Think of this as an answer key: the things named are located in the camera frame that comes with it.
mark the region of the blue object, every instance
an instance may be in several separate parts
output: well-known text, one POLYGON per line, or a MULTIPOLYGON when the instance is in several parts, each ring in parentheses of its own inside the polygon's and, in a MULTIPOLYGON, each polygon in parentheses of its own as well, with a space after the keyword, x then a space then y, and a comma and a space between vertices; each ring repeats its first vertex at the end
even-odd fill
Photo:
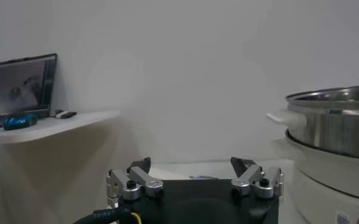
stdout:
POLYGON ((37 117, 33 114, 16 114, 3 119, 3 128, 6 131, 27 128, 35 124, 37 124, 37 117))

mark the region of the white shelf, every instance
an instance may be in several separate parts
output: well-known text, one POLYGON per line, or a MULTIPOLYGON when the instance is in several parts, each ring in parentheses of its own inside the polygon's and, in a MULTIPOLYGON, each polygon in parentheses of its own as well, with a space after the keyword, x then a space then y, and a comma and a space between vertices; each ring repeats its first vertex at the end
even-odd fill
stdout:
POLYGON ((5 131, 0 128, 0 144, 27 142, 50 135, 69 131, 119 116, 119 111, 81 113, 68 119, 47 117, 40 119, 37 125, 17 130, 5 131))

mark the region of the cable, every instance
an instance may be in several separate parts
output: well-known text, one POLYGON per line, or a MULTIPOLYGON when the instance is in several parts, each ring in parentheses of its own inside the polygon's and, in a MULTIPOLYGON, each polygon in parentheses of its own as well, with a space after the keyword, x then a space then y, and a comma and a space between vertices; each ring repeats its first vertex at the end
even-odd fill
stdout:
POLYGON ((130 213, 130 214, 137 219, 137 223, 138 223, 138 224, 142 224, 142 223, 141 223, 141 218, 140 218, 140 216, 139 216, 137 213, 132 212, 132 213, 130 213))

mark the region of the metal bracket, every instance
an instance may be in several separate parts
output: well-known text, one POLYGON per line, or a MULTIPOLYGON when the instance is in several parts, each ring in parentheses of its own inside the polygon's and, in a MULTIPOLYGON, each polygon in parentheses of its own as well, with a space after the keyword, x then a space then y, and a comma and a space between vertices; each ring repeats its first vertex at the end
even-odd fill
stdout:
POLYGON ((285 175, 278 167, 271 167, 266 175, 255 183, 255 194, 259 198, 281 197, 285 185, 285 175))
POLYGON ((144 186, 147 196, 159 198, 163 195, 163 181, 151 177, 140 167, 131 167, 129 170, 129 178, 144 186))
POLYGON ((264 174, 260 166, 256 164, 251 165, 239 178, 231 181, 232 189, 236 190, 241 196, 248 195, 250 193, 251 184, 254 181, 262 179, 264 174))
POLYGON ((122 196, 125 200, 140 198, 141 186, 130 180, 122 170, 110 170, 106 177, 107 201, 110 206, 116 203, 116 199, 122 196))

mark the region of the white wall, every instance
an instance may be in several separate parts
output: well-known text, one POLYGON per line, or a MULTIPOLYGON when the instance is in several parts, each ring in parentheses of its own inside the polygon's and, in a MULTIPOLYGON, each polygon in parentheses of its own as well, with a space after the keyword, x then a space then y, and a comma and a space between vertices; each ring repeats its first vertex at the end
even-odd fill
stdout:
MULTIPOLYGON (((99 159, 88 156, 72 161, 70 152, 78 149, 71 146, 61 148, 70 151, 65 155, 45 146, 47 156, 29 153, 42 142, 16 146, 20 152, 0 148, 0 164, 8 164, 0 173, 21 174, 10 191, 22 189, 30 197, 25 204, 39 205, 21 210, 41 214, 36 223, 44 223, 42 217, 69 223, 104 200, 97 193, 104 182, 78 185, 96 183, 86 177, 134 158, 275 158, 268 142, 284 128, 265 113, 284 107, 285 95, 359 84, 359 0, 0 0, 0 61, 51 52, 60 56, 54 107, 123 112, 120 126, 103 127, 109 143, 96 143, 97 158, 110 157, 99 168, 99 159), (71 184, 28 171, 42 169, 36 159, 52 164, 56 155, 78 167, 66 175, 71 184), (83 194, 92 196, 76 203, 83 194), (84 206, 67 211, 72 205, 84 206)), ((81 130, 86 138, 89 131, 81 130)), ((77 134, 45 143, 60 148, 78 141, 77 134)), ((56 177, 66 164, 43 173, 56 177)), ((7 183, 2 176, 0 185, 7 183)), ((2 198, 10 220, 29 222, 13 213, 21 196, 2 198)))

